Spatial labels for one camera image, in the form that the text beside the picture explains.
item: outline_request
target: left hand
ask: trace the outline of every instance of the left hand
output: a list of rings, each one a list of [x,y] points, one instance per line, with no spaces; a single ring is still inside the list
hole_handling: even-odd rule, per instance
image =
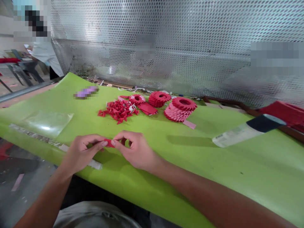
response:
[[[69,176],[84,169],[95,154],[108,144],[104,139],[105,137],[97,134],[76,136],[59,168]],[[88,149],[87,145],[90,143],[94,146]]]

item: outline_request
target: metal mesh screen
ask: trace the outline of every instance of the metal mesh screen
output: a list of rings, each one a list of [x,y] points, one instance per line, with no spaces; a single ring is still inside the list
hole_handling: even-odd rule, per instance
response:
[[[304,1],[52,0],[51,36],[64,72],[214,96],[253,107],[304,107],[304,76],[250,74],[251,42],[304,41]]]

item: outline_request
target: green table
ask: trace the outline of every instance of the green table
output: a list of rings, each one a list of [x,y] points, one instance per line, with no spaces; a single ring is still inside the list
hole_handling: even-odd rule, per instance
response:
[[[100,86],[97,96],[76,100],[73,94],[90,82],[69,73],[53,89],[0,110],[0,136],[59,165],[64,152],[8,127],[34,111],[74,113],[57,141],[70,145],[77,135],[97,133],[113,138],[121,130],[144,133],[150,146],[166,160],[193,173],[223,184],[274,211],[298,227],[304,227],[303,145],[274,130],[262,136],[222,149],[211,138],[252,117],[225,109],[199,106],[189,120],[195,130],[167,120],[159,113],[128,118],[117,125],[110,116],[98,117],[106,101],[131,92]],[[102,170],[86,167],[82,177],[130,202],[182,227],[213,227],[187,199],[169,184],[133,168],[113,148],[97,153]]]

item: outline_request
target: pink paper strip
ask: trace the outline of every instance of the pink paper strip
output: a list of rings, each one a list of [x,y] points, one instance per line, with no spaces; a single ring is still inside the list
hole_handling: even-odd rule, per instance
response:
[[[14,191],[17,190],[17,188],[19,187],[20,182],[21,182],[23,176],[24,176],[24,174],[20,174],[20,175],[18,176],[18,178],[17,178],[17,180],[16,180],[16,182],[15,182],[13,188],[12,188],[12,192],[14,192]]]
[[[196,127],[196,124],[191,123],[191,122],[188,121],[188,120],[185,120],[185,121],[183,122],[183,124],[185,124],[186,126],[190,127],[191,129],[194,129],[194,128]]]

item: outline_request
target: stacked paper rings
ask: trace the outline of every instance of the stacked paper rings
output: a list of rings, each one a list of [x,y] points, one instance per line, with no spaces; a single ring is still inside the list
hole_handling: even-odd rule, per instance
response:
[[[192,100],[177,97],[165,109],[164,114],[168,120],[184,122],[196,108],[197,105]]]
[[[131,104],[138,106],[146,102],[146,99],[142,95],[134,94],[130,96],[129,101],[131,102]]]
[[[164,92],[155,91],[149,97],[149,104],[154,108],[161,108],[164,104],[171,100],[171,96]]]

